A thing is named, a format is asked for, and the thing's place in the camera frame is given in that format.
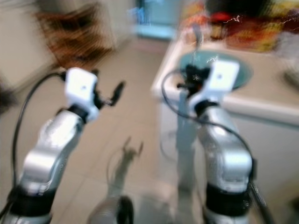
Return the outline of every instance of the wall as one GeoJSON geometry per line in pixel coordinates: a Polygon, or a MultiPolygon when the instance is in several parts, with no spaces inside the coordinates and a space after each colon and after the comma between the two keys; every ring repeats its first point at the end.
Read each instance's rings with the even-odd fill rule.
{"type": "Polygon", "coordinates": [[[14,88],[51,62],[37,34],[33,7],[0,8],[0,71],[14,88]]]}
{"type": "Polygon", "coordinates": [[[146,3],[149,21],[160,25],[177,25],[181,0],[150,0],[146,3]]]}
{"type": "Polygon", "coordinates": [[[128,10],[134,6],[133,0],[99,0],[107,9],[106,23],[112,32],[114,46],[118,48],[132,35],[132,24],[128,16],[128,10]]]}

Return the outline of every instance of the red object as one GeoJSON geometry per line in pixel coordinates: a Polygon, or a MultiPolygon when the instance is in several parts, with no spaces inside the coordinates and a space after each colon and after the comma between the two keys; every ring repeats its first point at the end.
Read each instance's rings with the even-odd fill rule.
{"type": "Polygon", "coordinates": [[[212,22],[227,22],[231,19],[231,15],[225,12],[214,13],[211,16],[212,22]]]}
{"type": "Polygon", "coordinates": [[[230,48],[268,52],[277,44],[283,24],[266,18],[243,18],[227,26],[226,44],[230,48]]]}

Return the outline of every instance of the beige floor tile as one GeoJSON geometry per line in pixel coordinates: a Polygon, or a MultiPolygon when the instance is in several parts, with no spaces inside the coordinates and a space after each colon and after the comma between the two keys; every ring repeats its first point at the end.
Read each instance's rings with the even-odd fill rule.
{"type": "MultiPolygon", "coordinates": [[[[121,78],[101,78],[99,89],[102,96],[111,97],[117,84],[122,81],[121,78]]],[[[144,91],[145,84],[136,81],[127,81],[126,86],[122,92],[121,98],[114,107],[105,107],[101,113],[127,118],[135,109],[135,105],[140,101],[140,92],[144,91]]]]}
{"type": "Polygon", "coordinates": [[[122,77],[127,81],[152,81],[163,56],[164,53],[149,53],[139,50],[131,43],[116,53],[113,60],[108,60],[101,65],[100,69],[103,75],[109,77],[122,77]]]}
{"type": "Polygon", "coordinates": [[[0,119],[0,142],[1,142],[1,159],[9,159],[11,153],[11,143],[13,133],[17,122],[19,107],[12,108],[9,113],[1,115],[0,119]]]}
{"type": "Polygon", "coordinates": [[[138,181],[142,183],[144,180],[154,180],[157,175],[158,162],[156,146],[154,128],[125,120],[119,124],[113,133],[101,159],[93,167],[89,176],[106,181],[107,169],[109,170],[109,179],[112,179],[111,175],[114,175],[117,169],[116,172],[119,173],[117,176],[125,175],[126,182],[138,181]],[[122,147],[129,137],[131,137],[131,141],[126,153],[124,153],[122,147]],[[139,150],[142,142],[143,150],[140,156],[132,155],[132,152],[139,150]]]}
{"type": "Polygon", "coordinates": [[[84,177],[81,175],[65,172],[52,206],[53,218],[51,224],[58,223],[79,190],[83,180],[84,177]]]}
{"type": "Polygon", "coordinates": [[[129,119],[149,126],[156,127],[158,124],[158,102],[153,99],[150,93],[141,97],[134,110],[130,113],[129,119]]]}
{"type": "Polygon", "coordinates": [[[10,161],[4,161],[1,159],[0,169],[0,208],[2,208],[12,187],[10,161]]]}
{"type": "Polygon", "coordinates": [[[278,189],[277,192],[273,192],[273,197],[267,199],[268,206],[276,222],[286,224],[299,223],[299,215],[297,214],[295,218],[295,211],[291,206],[291,202],[299,196],[298,180],[289,180],[278,189]]]}
{"type": "Polygon", "coordinates": [[[105,145],[120,121],[119,117],[102,115],[96,121],[87,124],[77,148],[69,157],[66,170],[71,173],[87,174],[101,158],[105,145]]]}
{"type": "Polygon", "coordinates": [[[106,197],[107,189],[106,184],[86,179],[59,223],[86,223],[95,206],[106,197]]]}

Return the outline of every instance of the tiled floor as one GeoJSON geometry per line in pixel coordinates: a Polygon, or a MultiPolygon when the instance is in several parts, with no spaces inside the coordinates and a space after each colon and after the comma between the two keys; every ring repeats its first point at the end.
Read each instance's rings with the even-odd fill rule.
{"type": "MultiPolygon", "coordinates": [[[[121,80],[126,80],[127,86],[116,107],[103,109],[100,117],[85,127],[57,192],[53,224],[85,223],[101,200],[115,194],[133,199],[136,223],[200,223],[195,221],[201,215],[198,200],[192,202],[192,196],[183,192],[178,196],[177,189],[157,179],[157,113],[150,86],[168,43],[156,42],[151,52],[140,46],[142,42],[129,43],[99,65],[103,95],[110,96],[121,80]],[[134,154],[142,142],[141,153],[134,154]]],[[[49,80],[33,97],[20,132],[19,170],[42,124],[63,105],[59,80],[49,80]]],[[[1,117],[1,179],[7,181],[1,181],[0,202],[5,201],[11,187],[10,144],[19,110],[14,108],[1,117]]]]}

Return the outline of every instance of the round sink basin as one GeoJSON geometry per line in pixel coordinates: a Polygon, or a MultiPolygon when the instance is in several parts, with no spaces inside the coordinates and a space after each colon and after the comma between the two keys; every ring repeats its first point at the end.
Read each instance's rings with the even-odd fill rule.
{"type": "MultiPolygon", "coordinates": [[[[181,57],[180,59],[181,69],[184,69],[187,64],[192,62],[193,54],[194,53],[192,52],[189,54],[185,54],[181,57]]],[[[250,67],[239,58],[228,54],[220,53],[217,51],[200,50],[195,53],[194,64],[198,68],[202,69],[202,68],[210,67],[211,63],[217,60],[235,61],[239,63],[240,69],[234,84],[234,89],[240,88],[250,80],[252,76],[252,70],[250,69],[250,67]]]]}

